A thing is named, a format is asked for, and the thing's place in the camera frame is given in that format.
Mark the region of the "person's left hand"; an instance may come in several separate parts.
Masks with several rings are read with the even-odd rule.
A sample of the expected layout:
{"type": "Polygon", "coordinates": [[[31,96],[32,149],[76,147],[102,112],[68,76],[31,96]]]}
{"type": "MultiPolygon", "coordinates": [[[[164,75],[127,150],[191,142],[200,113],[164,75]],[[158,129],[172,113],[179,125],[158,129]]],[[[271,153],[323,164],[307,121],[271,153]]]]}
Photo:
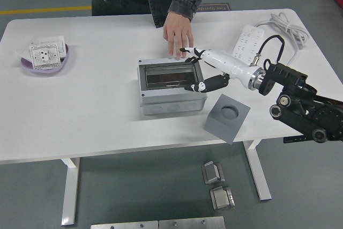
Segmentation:
{"type": "Polygon", "coordinates": [[[177,60],[185,57],[186,53],[182,53],[180,49],[192,48],[194,43],[189,18],[169,12],[163,26],[163,38],[168,42],[168,53],[171,57],[175,57],[177,60]]]}

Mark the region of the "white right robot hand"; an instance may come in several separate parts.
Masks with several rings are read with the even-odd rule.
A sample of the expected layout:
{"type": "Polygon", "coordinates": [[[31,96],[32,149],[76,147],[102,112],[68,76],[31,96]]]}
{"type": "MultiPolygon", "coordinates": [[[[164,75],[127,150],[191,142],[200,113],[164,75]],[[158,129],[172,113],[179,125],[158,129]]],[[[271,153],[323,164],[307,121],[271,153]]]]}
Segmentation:
{"type": "Polygon", "coordinates": [[[193,57],[186,62],[192,64],[203,60],[208,65],[218,69],[221,74],[208,78],[202,82],[186,85],[185,90],[207,93],[226,87],[230,79],[239,79],[244,87],[255,90],[261,85],[259,79],[264,76],[264,70],[257,66],[250,66],[241,60],[222,51],[201,50],[198,48],[181,48],[180,51],[188,52],[193,57]]]}

